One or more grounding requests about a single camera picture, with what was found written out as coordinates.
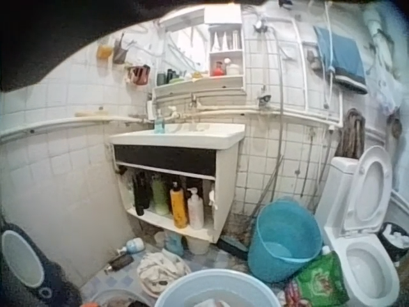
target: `toilet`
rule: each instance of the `toilet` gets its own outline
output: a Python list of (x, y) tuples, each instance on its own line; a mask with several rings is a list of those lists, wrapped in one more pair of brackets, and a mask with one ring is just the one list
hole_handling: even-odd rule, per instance
[(315, 217), (341, 261), (348, 306), (390, 306), (399, 279), (376, 236), (392, 191), (392, 165), (380, 146), (358, 160), (334, 157)]

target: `white pump bottle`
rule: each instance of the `white pump bottle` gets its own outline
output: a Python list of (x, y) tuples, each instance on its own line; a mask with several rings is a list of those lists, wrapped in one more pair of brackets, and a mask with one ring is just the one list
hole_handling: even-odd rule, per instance
[(188, 189), (192, 196), (187, 200), (187, 210), (189, 212), (189, 224), (195, 229), (203, 228), (205, 224), (205, 214), (203, 212), (203, 200), (197, 195), (197, 188)]

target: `blue towel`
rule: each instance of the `blue towel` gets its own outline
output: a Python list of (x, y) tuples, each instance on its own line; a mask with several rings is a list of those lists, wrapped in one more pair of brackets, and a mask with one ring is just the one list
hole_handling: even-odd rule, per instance
[(318, 37), (318, 49), (325, 70), (334, 74), (334, 82), (358, 94), (367, 94), (364, 66), (355, 40), (332, 33), (331, 63), (329, 31), (315, 26), (314, 30)]

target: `cabinet shelf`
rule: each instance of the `cabinet shelf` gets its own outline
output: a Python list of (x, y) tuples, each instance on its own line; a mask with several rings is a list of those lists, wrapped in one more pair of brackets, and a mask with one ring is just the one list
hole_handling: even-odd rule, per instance
[(144, 211), (143, 216), (138, 216), (136, 214), (135, 208), (130, 208), (127, 212), (141, 221), (145, 221), (149, 224), (155, 225), (157, 227), (161, 227), (163, 229), (171, 230), (173, 232), (179, 233), (181, 235), (188, 235), (189, 237), (198, 238), (206, 241), (210, 241), (215, 243), (214, 241), (214, 230), (213, 230), (213, 223), (210, 219), (205, 219), (204, 227), (200, 230), (195, 230), (190, 225), (187, 225), (185, 228), (177, 228), (174, 225), (173, 216), (171, 214), (167, 214), (165, 216), (160, 216), (150, 209)]

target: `toilet lid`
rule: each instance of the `toilet lid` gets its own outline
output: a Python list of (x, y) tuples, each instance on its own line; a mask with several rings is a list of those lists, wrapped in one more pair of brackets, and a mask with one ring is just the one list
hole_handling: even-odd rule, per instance
[(377, 232), (385, 217), (392, 192), (392, 165), (381, 146), (366, 150), (353, 174), (347, 210), (343, 220), (345, 235)]

